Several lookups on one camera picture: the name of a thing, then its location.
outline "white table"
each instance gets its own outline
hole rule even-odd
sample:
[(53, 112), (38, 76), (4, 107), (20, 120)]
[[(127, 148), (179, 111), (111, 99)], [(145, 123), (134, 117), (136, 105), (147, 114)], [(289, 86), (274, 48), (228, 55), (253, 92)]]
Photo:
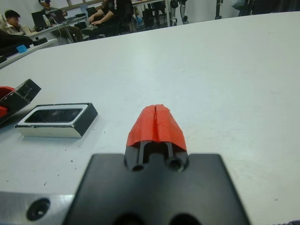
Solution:
[(6, 67), (7, 65), (9, 65), (9, 64), (25, 57), (26, 55), (29, 55), (29, 54), (39, 50), (39, 49), (46, 48), (46, 47), (56, 43), (57, 41), (58, 41), (57, 39), (51, 39), (51, 40), (48, 40), (46, 43), (43, 43), (38, 46), (31, 45), (30, 48), (27, 50), (27, 52), (16, 53), (14, 55), (9, 56), (6, 61), (4, 61), (3, 63), (0, 63), (0, 69)]
[(2, 126), (0, 190), (74, 193), (93, 153), (124, 153), (142, 109), (164, 104), (189, 153), (222, 155), (254, 225), (299, 219), (299, 20), (194, 23), (43, 49), (3, 68), (1, 85), (31, 78), (42, 88), (25, 111), (92, 102), (99, 116), (82, 139)]
[[(87, 16), (82, 16), (82, 17), (79, 17), (79, 18), (75, 18), (75, 19), (72, 19), (72, 20), (67, 20), (64, 22), (64, 24), (71, 24), (71, 23), (75, 23), (75, 22), (78, 22), (78, 21), (81, 21), (81, 20), (84, 20), (86, 19)], [(52, 31), (55, 31), (55, 30), (58, 30), (58, 29), (64, 29), (64, 25), (63, 24), (57, 24), (57, 25), (54, 25), (53, 27), (50, 27), (46, 30), (42, 30), (40, 32), (32, 32), (31, 35), (28, 35), (28, 37), (30, 38), (37, 38), (41, 35), (44, 35), (46, 33), (50, 33)]]
[(169, 1), (168, 0), (142, 0), (142, 1), (134, 1), (132, 2), (132, 5), (134, 7), (142, 6), (146, 4), (151, 4), (159, 1), (165, 1), (165, 13), (167, 15), (167, 25), (170, 26), (170, 12), (169, 12)]

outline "computer monitor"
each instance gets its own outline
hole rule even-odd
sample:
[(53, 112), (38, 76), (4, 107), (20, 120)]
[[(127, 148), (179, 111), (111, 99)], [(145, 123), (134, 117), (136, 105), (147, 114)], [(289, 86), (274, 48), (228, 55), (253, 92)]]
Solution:
[(61, 10), (56, 10), (53, 12), (50, 12), (49, 15), (56, 21), (56, 23), (61, 24), (66, 21), (65, 17), (62, 14)]
[(88, 12), (88, 17), (98, 12), (95, 7), (87, 8), (86, 11)]
[(36, 26), (37, 29), (47, 26), (47, 24), (43, 18), (43, 15), (45, 15), (45, 12), (39, 11), (36, 13), (32, 13), (31, 15), (33, 18), (34, 25)]

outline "cable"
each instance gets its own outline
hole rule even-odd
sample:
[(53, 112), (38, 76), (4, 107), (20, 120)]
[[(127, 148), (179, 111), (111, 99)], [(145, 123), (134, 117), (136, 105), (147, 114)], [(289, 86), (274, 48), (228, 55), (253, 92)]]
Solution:
[(60, 45), (61, 45), (61, 32), (60, 32), (60, 25), (58, 24), (58, 31), (60, 33)]

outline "table leg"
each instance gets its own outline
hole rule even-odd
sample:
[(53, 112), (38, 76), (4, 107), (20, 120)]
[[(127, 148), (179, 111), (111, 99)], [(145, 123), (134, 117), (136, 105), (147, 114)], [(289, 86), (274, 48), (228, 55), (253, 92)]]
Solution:
[(170, 11), (169, 11), (169, 1), (165, 0), (165, 13), (167, 14), (167, 24), (170, 26)]
[(68, 35), (69, 39), (71, 40), (71, 43), (74, 43), (73, 38), (72, 38), (72, 36), (71, 36), (71, 34), (70, 34), (70, 31), (69, 31), (69, 29), (68, 29), (68, 26), (67, 26), (67, 25), (64, 25), (64, 27), (65, 27), (65, 30), (66, 30), (66, 32), (67, 32), (67, 35)]

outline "man sitting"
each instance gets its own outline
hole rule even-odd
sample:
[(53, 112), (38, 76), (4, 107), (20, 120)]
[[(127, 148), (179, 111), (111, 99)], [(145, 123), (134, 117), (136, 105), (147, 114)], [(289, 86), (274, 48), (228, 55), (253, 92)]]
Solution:
[(8, 26), (5, 28), (5, 31), (10, 34), (23, 34), (21, 25), (19, 24), (20, 15), (13, 11), (8, 10), (5, 12), (6, 21)]
[[(45, 14), (48, 16), (51, 12), (59, 10), (57, 8), (50, 7), (50, 2), (51, 2), (50, 0), (38, 0), (38, 2), (44, 7), (42, 11), (44, 11)], [(62, 15), (67, 16), (68, 14), (66, 11), (62, 11)], [(78, 27), (67, 26), (67, 29), (69, 30), (71, 36), (73, 36), (73, 34), (75, 35), (76, 39), (73, 39), (74, 42), (80, 42), (83, 40), (83, 34)], [(63, 38), (68, 38), (68, 34), (66, 32), (66, 29), (64, 28), (53, 31), (52, 33), (57, 37), (62, 36)]]
[[(130, 6), (130, 13), (127, 12), (127, 6)], [(115, 34), (118, 23), (123, 19), (131, 20), (133, 7), (131, 0), (104, 0), (102, 9), (89, 17), (91, 25), (96, 25), (93, 30), (85, 29), (82, 32), (89, 35), (90, 38), (99, 34)]]

